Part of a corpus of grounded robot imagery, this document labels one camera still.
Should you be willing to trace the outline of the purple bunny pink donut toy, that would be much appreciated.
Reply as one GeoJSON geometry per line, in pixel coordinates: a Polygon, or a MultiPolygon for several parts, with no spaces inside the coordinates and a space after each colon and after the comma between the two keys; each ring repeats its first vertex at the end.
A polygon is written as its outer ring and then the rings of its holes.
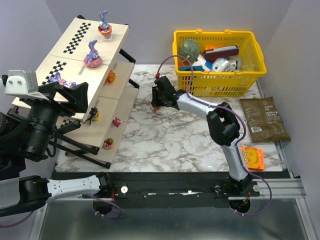
{"type": "Polygon", "coordinates": [[[54,74],[54,76],[50,76],[48,78],[48,80],[51,83],[58,82],[60,85],[67,87],[67,88],[73,88],[73,87],[77,86],[76,82],[71,82],[71,81],[67,81],[67,80],[63,79],[61,77],[60,72],[58,72],[58,71],[54,74]]]}

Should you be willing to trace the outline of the strawberry cake slice toy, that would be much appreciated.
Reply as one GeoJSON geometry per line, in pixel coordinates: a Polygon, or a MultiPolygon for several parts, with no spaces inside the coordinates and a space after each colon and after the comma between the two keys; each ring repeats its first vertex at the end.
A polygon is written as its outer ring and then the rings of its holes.
{"type": "Polygon", "coordinates": [[[151,106],[150,106],[150,109],[151,109],[152,112],[155,113],[155,112],[159,111],[159,110],[161,109],[161,107],[159,107],[159,106],[152,106],[152,105],[151,105],[151,106]]]}

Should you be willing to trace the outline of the black dragon toy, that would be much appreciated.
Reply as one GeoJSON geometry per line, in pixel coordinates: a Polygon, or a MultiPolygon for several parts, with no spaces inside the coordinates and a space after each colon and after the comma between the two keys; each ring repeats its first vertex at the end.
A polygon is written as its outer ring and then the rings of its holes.
{"type": "Polygon", "coordinates": [[[89,125],[92,124],[92,122],[96,122],[100,120],[100,112],[96,107],[92,107],[89,112],[89,117],[85,122],[89,122],[89,125]]]}

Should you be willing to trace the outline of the orange dragon toy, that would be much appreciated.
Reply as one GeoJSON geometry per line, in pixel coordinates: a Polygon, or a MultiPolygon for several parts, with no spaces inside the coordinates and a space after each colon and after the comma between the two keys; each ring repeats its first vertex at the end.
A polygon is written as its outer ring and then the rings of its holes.
{"type": "Polygon", "coordinates": [[[104,84],[112,84],[116,81],[116,74],[115,72],[111,69],[107,75],[107,78],[105,79],[104,84]]]}

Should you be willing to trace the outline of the pink bear toy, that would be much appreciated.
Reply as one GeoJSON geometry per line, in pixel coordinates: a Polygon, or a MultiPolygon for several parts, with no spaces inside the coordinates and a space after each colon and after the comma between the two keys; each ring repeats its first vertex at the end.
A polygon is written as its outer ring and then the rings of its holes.
{"type": "Polygon", "coordinates": [[[113,120],[112,120],[112,124],[115,126],[115,127],[119,127],[121,124],[122,124],[122,120],[116,116],[113,117],[113,120]]]}

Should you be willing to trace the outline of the strawberry tart toy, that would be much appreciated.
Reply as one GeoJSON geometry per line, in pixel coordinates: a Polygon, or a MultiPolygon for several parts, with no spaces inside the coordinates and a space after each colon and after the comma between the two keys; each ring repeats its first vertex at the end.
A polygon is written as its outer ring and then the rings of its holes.
{"type": "Polygon", "coordinates": [[[104,149],[112,149],[115,145],[115,141],[113,138],[107,138],[104,140],[102,147],[104,149]]]}

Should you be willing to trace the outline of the purple bunny cupcake toy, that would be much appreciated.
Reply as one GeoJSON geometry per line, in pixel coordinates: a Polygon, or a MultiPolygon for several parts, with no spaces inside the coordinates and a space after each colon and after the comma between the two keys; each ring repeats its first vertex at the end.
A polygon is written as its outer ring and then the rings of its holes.
{"type": "Polygon", "coordinates": [[[104,37],[105,40],[109,41],[112,37],[112,26],[107,21],[107,18],[106,18],[107,14],[108,14],[108,10],[104,10],[99,13],[100,22],[98,26],[98,31],[104,37]]]}

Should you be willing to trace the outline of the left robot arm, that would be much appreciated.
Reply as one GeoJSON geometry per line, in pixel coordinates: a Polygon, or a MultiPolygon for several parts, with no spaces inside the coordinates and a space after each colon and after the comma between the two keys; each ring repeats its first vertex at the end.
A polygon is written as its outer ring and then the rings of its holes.
{"type": "Polygon", "coordinates": [[[59,117],[86,113],[88,83],[67,88],[57,82],[42,85],[44,97],[23,97],[31,109],[26,118],[17,109],[0,115],[0,215],[2,217],[35,211],[45,204],[77,195],[98,195],[112,189],[108,173],[99,172],[85,178],[52,180],[38,175],[20,177],[25,160],[35,162],[53,157],[48,146],[66,150],[57,144],[61,136],[56,123],[59,117]]]}

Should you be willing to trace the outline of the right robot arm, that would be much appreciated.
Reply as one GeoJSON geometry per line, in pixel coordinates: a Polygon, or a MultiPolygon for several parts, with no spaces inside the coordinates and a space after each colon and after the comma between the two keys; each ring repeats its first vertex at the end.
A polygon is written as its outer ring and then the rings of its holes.
{"type": "Polygon", "coordinates": [[[221,146],[229,167],[229,189],[233,194],[244,192],[252,178],[244,166],[237,141],[240,139],[240,124],[230,105],[223,102],[214,105],[175,90],[167,76],[157,77],[152,87],[151,106],[171,107],[176,110],[192,113],[207,121],[211,139],[221,146]]]}

